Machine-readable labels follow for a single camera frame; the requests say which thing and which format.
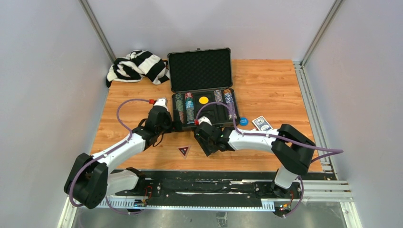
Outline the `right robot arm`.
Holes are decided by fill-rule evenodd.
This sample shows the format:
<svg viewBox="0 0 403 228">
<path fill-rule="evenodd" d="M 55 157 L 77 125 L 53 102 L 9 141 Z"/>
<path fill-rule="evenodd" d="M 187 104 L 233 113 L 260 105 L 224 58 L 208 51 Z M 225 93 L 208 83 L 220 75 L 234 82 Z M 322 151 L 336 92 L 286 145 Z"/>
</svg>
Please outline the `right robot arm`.
<svg viewBox="0 0 403 228">
<path fill-rule="evenodd" d="M 255 150 L 273 153 L 280 161 L 272 193 L 283 198 L 291 191 L 293 181 L 307 174 L 315 151 L 315 143 L 289 124 L 268 131 L 218 128 L 202 122 L 193 131 L 194 137 L 207 156 L 221 151 Z"/>
</svg>

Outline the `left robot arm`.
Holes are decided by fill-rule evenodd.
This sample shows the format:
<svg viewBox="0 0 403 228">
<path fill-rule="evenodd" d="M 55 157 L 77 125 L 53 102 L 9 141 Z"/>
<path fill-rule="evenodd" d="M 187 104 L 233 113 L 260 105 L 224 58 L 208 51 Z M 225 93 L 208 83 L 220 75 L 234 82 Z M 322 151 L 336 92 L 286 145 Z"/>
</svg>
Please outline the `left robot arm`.
<svg viewBox="0 0 403 228">
<path fill-rule="evenodd" d="M 139 170 L 129 167 L 120 172 L 114 170 L 123 162 L 152 146 L 159 144 L 158 138 L 180 131 L 182 122 L 178 110 L 170 113 L 165 106 L 154 105 L 148 117 L 129 130 L 129 134 L 105 152 L 77 156 L 64 192 L 70 202 L 88 209 L 97 207 L 105 197 L 128 190 L 134 196 L 145 192 L 145 182 L 140 180 Z"/>
</svg>

